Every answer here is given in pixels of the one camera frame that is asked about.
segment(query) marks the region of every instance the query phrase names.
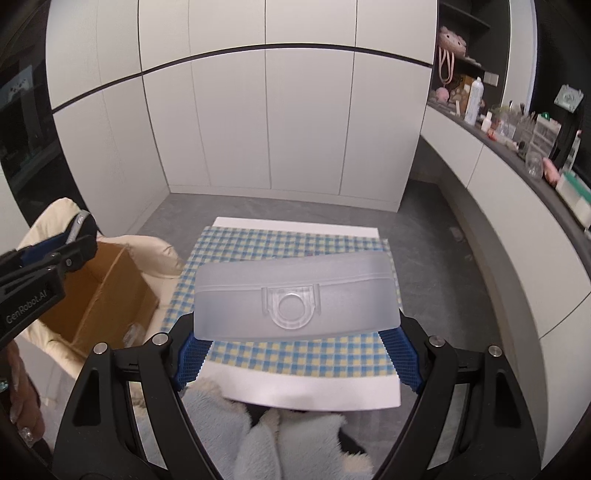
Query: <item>fingernail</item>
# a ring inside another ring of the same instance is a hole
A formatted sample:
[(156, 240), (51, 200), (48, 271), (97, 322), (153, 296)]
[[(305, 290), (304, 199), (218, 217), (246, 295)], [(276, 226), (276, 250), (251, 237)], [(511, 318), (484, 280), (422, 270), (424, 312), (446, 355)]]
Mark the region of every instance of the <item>fingernail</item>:
[(27, 446), (32, 447), (34, 438), (31, 429), (29, 427), (23, 427), (19, 433), (21, 434), (21, 438), (25, 441)]
[(22, 403), (13, 404), (10, 407), (10, 421), (16, 423), (22, 412)]

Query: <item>glass cup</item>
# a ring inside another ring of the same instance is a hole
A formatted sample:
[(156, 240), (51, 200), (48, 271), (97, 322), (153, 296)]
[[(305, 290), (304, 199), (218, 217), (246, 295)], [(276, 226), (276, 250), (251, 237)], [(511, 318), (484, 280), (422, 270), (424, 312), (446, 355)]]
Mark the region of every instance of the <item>glass cup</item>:
[(530, 149), (525, 156), (525, 168), (533, 178), (540, 179), (544, 173), (544, 163), (542, 154), (536, 150)]

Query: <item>cabinet base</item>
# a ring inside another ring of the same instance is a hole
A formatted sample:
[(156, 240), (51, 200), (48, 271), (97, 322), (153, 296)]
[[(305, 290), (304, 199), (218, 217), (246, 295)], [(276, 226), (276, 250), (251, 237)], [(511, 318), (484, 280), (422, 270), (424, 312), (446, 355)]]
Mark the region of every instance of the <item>cabinet base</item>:
[(198, 185), (169, 185), (170, 193), (200, 193), (205, 195), (229, 195), (233, 197), (255, 197), (263, 199), (296, 200), (298, 202), (330, 203), (349, 207), (369, 208), (397, 212), (400, 202), (362, 199), (327, 193), (295, 192), (292, 190), (246, 189), (241, 187), (212, 187)]

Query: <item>plastic box lid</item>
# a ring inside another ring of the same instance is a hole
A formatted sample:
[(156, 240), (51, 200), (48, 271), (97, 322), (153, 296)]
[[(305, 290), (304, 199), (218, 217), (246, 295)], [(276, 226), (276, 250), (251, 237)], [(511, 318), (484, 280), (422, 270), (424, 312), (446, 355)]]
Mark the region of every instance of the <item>plastic box lid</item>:
[(201, 340), (294, 341), (400, 325), (386, 252), (207, 263), (195, 275)]

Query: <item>wall switch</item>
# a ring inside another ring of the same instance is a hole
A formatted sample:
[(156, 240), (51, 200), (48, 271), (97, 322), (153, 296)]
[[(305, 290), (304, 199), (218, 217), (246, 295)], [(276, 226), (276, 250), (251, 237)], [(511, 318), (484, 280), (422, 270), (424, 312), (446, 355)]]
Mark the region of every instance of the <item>wall switch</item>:
[(482, 81), (496, 87), (499, 85), (499, 76), (496, 73), (484, 72), (484, 78)]

